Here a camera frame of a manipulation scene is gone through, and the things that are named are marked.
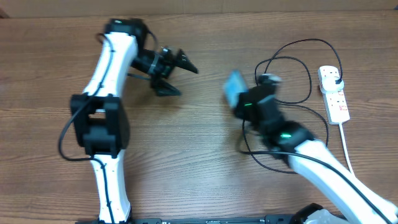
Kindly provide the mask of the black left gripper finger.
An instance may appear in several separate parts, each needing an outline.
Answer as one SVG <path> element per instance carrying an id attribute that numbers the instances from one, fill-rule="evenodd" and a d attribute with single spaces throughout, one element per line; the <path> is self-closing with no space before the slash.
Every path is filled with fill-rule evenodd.
<path id="1" fill-rule="evenodd" d="M 178 50 L 178 53 L 175 56 L 174 64 L 176 67 L 198 74 L 198 69 L 189 60 L 189 58 L 186 56 L 185 52 L 182 49 Z"/>
<path id="2" fill-rule="evenodd" d="M 163 79 L 151 81 L 151 88 L 157 96 L 180 96 L 181 92 Z"/>

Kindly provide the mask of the blue Galaxy smartphone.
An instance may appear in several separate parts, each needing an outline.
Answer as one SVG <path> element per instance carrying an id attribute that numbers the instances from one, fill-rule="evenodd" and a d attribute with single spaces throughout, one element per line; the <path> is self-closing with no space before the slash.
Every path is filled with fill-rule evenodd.
<path id="1" fill-rule="evenodd" d="M 226 101 L 231 109 L 238 105 L 239 94 L 248 91 L 246 82 L 239 70 L 233 70 L 225 84 L 223 85 L 223 92 Z"/>

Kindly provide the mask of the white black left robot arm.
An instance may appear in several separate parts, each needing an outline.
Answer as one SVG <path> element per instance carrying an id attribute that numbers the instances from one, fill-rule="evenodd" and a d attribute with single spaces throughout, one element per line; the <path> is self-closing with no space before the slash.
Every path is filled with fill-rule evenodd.
<path id="1" fill-rule="evenodd" d="M 183 50 L 173 53 L 145 48 L 151 33 L 142 19 L 110 19 L 100 34 L 103 48 L 95 72 L 80 95 L 72 95 L 68 122 L 75 128 L 85 161 L 90 161 L 98 188 L 100 211 L 95 223 L 132 223 L 131 203 L 124 179 L 124 155 L 129 144 L 130 126 L 122 95 L 129 69 L 147 74 L 157 96 L 179 96 L 167 83 L 179 67 L 193 73 L 198 69 Z"/>

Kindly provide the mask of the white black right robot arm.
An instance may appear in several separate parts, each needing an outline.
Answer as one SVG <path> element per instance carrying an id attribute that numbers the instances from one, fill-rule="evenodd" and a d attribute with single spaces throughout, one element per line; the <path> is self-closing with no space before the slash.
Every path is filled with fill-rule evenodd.
<path id="1" fill-rule="evenodd" d="M 311 182 L 348 223 L 397 223 L 396 205 L 359 181 L 306 127 L 284 118 L 275 91 L 275 85 L 260 85 L 234 94 L 234 115 L 258 130 L 267 148 L 261 153 Z"/>

